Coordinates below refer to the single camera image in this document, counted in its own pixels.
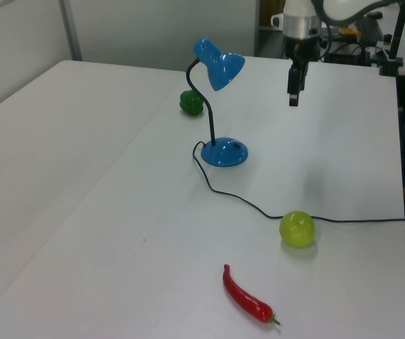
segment chili pepper stem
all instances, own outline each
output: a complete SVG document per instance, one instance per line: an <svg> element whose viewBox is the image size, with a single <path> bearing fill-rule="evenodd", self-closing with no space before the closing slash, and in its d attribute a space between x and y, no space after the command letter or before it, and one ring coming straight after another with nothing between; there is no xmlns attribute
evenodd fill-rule
<svg viewBox="0 0 405 339"><path fill-rule="evenodd" d="M270 320L268 320L269 323L277 323L278 325L281 325L279 321L276 320L274 317L274 314L271 316Z"/></svg>

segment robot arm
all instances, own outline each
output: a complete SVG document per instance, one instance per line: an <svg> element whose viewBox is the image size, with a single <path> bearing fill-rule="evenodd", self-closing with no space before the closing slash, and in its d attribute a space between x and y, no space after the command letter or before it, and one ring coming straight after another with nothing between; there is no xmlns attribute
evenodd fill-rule
<svg viewBox="0 0 405 339"><path fill-rule="evenodd" d="M287 0L283 13L284 48L293 63L288 72L290 106L298 106L309 61L319 59L319 32L327 25L348 26L366 13L398 0Z"/></svg>

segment lamp power cord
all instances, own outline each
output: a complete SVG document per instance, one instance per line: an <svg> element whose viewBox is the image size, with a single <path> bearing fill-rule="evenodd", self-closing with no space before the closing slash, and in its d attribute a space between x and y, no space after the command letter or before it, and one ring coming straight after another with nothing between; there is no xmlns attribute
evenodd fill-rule
<svg viewBox="0 0 405 339"><path fill-rule="evenodd" d="M203 141L199 141L193 148L193 159L194 161L196 161L196 164L199 166L199 169L201 170L202 174L204 175L205 181L207 183L207 186L209 186L210 190L212 190L212 192L217 193L217 194L221 194L224 196L231 196L233 198L239 199L241 201L243 201L244 203L246 203L247 205L255 208L256 210L258 210L262 215L264 215L265 217L267 217L268 219L274 219L274 220L278 220L278 219L282 219L284 216L283 215L277 215L277 216L272 216L269 215L267 213L265 213L261 208L259 208L258 206L256 206L255 204L249 202L248 200L242 198L241 196L238 196L236 194L232 194L232 193L228 193L228 192L224 192L224 191L219 191L217 189L214 189L209 181L209 177L207 176L207 173L204 171L204 168L202 167L200 161L197 159L196 157L196 149L199 145L203 145L203 147L206 146L205 142ZM312 219L316 219L316 220L322 220L322 221L326 221L326 222L332 222L332 223L336 223L336 224L346 224L346 223L364 223L364 222L394 222L394 221L405 221L404 218L392 218L392 219L361 219L361 220L336 220L336 219L330 219L330 218L323 218L323 217L317 217L316 215L311 215Z"/></svg>

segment white wall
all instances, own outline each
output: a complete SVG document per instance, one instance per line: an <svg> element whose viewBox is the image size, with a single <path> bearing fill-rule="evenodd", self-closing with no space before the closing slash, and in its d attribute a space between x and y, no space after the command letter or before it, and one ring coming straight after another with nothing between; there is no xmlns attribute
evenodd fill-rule
<svg viewBox="0 0 405 339"><path fill-rule="evenodd" d="M58 0L0 7L0 102L66 59L71 54Z"/></svg>
<svg viewBox="0 0 405 339"><path fill-rule="evenodd" d="M259 0L67 0L82 60L184 71L201 37L254 55Z"/></svg>

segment lamp gooseneck arm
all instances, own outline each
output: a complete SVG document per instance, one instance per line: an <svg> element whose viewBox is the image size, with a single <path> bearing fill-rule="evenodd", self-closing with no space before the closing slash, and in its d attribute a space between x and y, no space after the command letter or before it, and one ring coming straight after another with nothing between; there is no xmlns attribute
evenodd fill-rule
<svg viewBox="0 0 405 339"><path fill-rule="evenodd" d="M215 127L213 125L213 111L211 110L211 106L209 101L207 100L206 97L202 95L201 92L198 91L197 88L194 87L193 82L191 82L191 79L189 78L189 73L191 70L200 62L199 58L196 58L191 65L189 65L187 69L187 82L189 87L204 101L205 105L207 106L207 110L209 111L209 123L210 123L210 137L211 137L211 144L215 145Z"/></svg>

